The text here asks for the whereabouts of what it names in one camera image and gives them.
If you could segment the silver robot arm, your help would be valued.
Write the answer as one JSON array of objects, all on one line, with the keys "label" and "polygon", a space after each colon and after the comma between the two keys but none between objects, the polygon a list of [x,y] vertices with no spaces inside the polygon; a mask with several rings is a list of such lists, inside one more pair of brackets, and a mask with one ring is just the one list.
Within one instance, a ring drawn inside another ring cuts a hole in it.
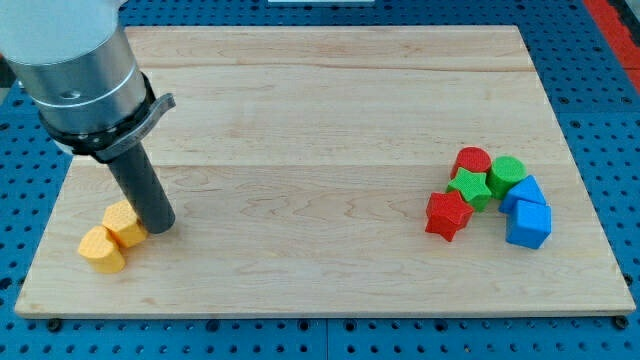
[{"label": "silver robot arm", "polygon": [[108,130],[146,89],[119,23],[123,0],[1,0],[1,54],[49,127]]}]

